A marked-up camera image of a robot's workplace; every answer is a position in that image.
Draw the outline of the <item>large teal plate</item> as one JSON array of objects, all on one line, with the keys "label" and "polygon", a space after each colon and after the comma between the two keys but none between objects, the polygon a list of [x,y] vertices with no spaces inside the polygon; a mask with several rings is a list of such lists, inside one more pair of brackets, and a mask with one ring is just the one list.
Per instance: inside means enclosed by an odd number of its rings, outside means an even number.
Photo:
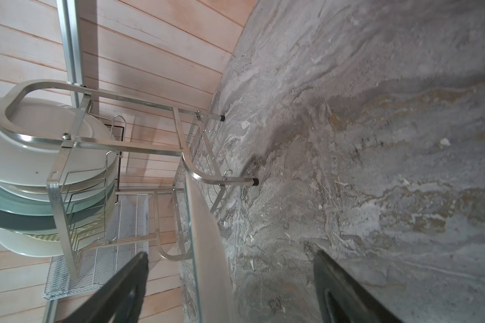
[{"label": "large teal plate", "polygon": [[[99,193],[89,199],[67,203],[67,219],[76,226],[91,222],[103,210],[105,198],[111,199],[114,190],[107,195]],[[15,196],[2,201],[0,228],[24,233],[52,234],[57,231],[51,203],[33,201]]]}]

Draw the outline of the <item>cream floral plate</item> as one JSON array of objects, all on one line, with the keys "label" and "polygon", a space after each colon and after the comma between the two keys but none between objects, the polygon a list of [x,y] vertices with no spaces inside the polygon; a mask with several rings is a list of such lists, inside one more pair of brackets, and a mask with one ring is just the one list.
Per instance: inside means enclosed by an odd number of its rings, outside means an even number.
[{"label": "cream floral plate", "polygon": [[22,256],[44,258],[63,255],[59,242],[47,242],[24,234],[0,229],[0,245]]}]

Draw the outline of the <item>white plate black cloud motif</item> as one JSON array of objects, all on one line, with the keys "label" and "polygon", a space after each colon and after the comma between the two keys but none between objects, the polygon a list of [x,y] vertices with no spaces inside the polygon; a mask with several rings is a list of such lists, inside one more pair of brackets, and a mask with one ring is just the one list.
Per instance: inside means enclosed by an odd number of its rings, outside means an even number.
[{"label": "white plate black cloud motif", "polygon": [[185,195],[201,322],[236,322],[233,284],[218,223],[196,181],[185,176]]}]

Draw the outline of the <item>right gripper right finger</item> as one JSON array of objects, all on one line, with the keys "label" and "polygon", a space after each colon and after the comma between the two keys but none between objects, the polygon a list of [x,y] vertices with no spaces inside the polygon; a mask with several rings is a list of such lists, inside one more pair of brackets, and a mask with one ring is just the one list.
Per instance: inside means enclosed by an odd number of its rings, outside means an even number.
[{"label": "right gripper right finger", "polygon": [[313,260],[317,300],[324,322],[400,322],[323,250]]}]

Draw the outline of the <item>white plate green lettered rim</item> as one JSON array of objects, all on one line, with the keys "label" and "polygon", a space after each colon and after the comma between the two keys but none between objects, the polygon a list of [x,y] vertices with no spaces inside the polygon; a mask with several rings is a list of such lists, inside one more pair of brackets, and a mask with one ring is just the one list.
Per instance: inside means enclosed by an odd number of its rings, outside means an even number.
[{"label": "white plate green lettered rim", "polygon": [[[24,98],[10,120],[25,130],[41,131],[61,138],[63,131],[70,130],[77,111],[50,100]],[[89,114],[85,115],[78,135],[115,139],[110,137],[110,129],[106,125]],[[59,151],[60,145],[19,143],[0,131],[0,182],[44,187]],[[65,171],[103,168],[105,155],[102,150],[75,148],[70,153]]]}]

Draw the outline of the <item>stainless steel dish rack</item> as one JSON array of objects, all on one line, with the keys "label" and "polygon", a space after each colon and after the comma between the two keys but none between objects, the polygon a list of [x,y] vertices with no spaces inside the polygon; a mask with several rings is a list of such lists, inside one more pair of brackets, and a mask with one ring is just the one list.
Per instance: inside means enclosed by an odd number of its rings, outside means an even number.
[{"label": "stainless steel dish rack", "polygon": [[[70,92],[77,92],[83,95],[77,108],[71,103]],[[50,100],[78,109],[70,130],[63,131],[60,138],[59,135],[25,130],[13,124],[10,118],[16,112],[20,102],[24,98]],[[114,184],[113,190],[116,191],[118,183],[109,182],[108,171],[110,168],[113,168],[117,175],[117,180],[122,180],[129,173],[129,158],[133,154],[174,157],[179,160],[179,168],[185,169],[195,180],[210,185],[258,185],[259,181],[256,178],[227,176],[219,171],[210,174],[199,170],[193,163],[192,153],[189,149],[190,132],[183,130],[181,117],[184,114],[190,114],[195,117],[197,127],[202,127],[204,119],[222,122],[225,120],[224,116],[189,108],[168,106],[167,110],[172,113],[175,134],[178,140],[178,144],[175,146],[80,137],[78,135],[79,128],[87,114],[106,125],[110,129],[110,137],[114,137],[113,128],[115,126],[115,118],[101,117],[95,115],[92,111],[94,103],[100,98],[130,102],[155,109],[162,108],[162,105],[156,102],[142,100],[133,96],[122,96],[106,90],[93,89],[75,83],[60,82],[52,79],[39,79],[20,83],[13,87],[0,101],[0,131],[4,135],[19,143],[60,145],[59,154],[53,163],[51,171],[48,173],[46,185],[40,188],[45,190],[48,197],[47,202],[51,203],[53,217],[57,226],[56,232],[59,234],[63,256],[67,261],[67,268],[70,270],[71,276],[78,274],[78,244],[81,235],[75,230],[76,225],[67,219],[66,208],[64,206],[67,199],[63,198],[61,194],[85,192],[100,188],[101,184],[108,187],[112,183]],[[103,168],[66,172],[67,161],[69,160],[70,153],[75,148],[105,151],[105,166]]]}]

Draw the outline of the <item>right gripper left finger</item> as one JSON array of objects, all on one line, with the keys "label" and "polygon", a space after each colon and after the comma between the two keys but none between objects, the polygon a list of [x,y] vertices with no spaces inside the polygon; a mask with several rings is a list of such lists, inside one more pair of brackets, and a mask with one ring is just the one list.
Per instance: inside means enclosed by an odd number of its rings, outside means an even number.
[{"label": "right gripper left finger", "polygon": [[137,322],[148,273],[148,254],[140,252],[64,322]]}]

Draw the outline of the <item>light green flower plate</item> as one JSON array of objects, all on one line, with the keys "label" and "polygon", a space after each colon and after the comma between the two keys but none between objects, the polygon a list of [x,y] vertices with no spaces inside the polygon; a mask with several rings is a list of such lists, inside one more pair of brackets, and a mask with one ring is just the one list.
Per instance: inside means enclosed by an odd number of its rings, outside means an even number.
[{"label": "light green flower plate", "polygon": [[[87,209],[97,203],[102,203],[105,196],[113,192],[114,184],[105,187],[91,189],[85,192],[62,193],[66,198],[64,206],[67,211],[78,212]],[[18,215],[47,216],[52,214],[50,202],[35,201],[21,196],[17,196],[0,188],[0,211],[14,213]]]}]

